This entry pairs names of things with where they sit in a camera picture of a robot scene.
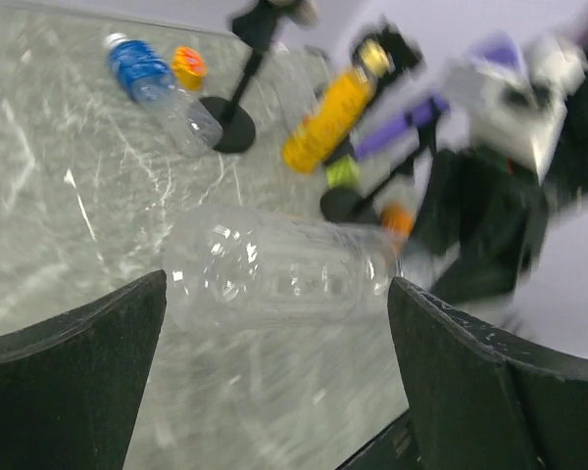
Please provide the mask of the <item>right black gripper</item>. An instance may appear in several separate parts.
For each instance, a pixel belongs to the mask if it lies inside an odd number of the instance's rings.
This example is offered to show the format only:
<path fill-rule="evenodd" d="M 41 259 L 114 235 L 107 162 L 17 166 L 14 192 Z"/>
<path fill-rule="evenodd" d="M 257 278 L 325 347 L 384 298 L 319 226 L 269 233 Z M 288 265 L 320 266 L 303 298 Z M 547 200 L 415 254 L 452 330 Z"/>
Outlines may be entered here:
<path fill-rule="evenodd" d="M 411 237 L 436 256 L 460 256 L 429 292 L 451 305 L 510 294 L 540 255 L 549 215 L 544 189 L 484 147 L 443 149 L 432 160 Z"/>

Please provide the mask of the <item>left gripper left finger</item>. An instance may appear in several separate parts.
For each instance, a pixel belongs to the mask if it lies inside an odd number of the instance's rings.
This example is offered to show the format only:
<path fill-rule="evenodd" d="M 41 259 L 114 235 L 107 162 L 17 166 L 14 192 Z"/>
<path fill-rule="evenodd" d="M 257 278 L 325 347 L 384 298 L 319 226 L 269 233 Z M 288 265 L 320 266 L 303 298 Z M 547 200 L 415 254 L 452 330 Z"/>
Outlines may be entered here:
<path fill-rule="evenodd" d="M 148 273 L 0 336 L 0 469 L 121 469 L 166 309 Z"/>

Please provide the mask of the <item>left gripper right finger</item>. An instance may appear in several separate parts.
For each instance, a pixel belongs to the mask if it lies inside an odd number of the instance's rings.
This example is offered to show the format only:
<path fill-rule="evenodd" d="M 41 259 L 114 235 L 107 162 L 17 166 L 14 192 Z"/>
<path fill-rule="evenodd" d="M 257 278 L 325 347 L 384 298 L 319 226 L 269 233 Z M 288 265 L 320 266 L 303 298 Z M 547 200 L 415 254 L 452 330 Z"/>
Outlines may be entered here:
<path fill-rule="evenodd" d="M 588 359 L 521 339 L 403 279 L 388 316 L 426 469 L 588 469 Z"/>

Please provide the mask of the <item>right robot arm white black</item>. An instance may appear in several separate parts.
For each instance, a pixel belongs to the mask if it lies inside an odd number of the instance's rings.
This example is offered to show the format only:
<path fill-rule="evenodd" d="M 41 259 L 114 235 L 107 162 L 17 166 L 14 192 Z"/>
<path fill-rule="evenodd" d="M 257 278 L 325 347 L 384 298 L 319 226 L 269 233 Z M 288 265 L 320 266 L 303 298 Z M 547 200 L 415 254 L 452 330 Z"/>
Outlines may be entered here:
<path fill-rule="evenodd" d="M 522 69 L 449 66 L 443 96 L 469 118 L 460 149 L 433 149 L 409 241 L 457 258 L 427 282 L 451 304 L 512 292 L 541 253 L 550 218 L 588 193 L 588 34 L 545 34 Z"/>

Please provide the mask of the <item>clear bottle white cap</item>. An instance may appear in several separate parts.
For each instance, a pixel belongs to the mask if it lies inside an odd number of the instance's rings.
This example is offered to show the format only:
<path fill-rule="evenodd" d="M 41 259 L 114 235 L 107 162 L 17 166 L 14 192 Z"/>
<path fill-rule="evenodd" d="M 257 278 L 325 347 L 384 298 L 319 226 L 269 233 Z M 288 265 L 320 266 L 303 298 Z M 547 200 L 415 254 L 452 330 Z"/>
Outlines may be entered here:
<path fill-rule="evenodd" d="M 167 313 L 186 331 L 381 316 L 394 278 L 435 277 L 430 254 L 381 227 L 210 204 L 177 219 L 163 268 Z"/>

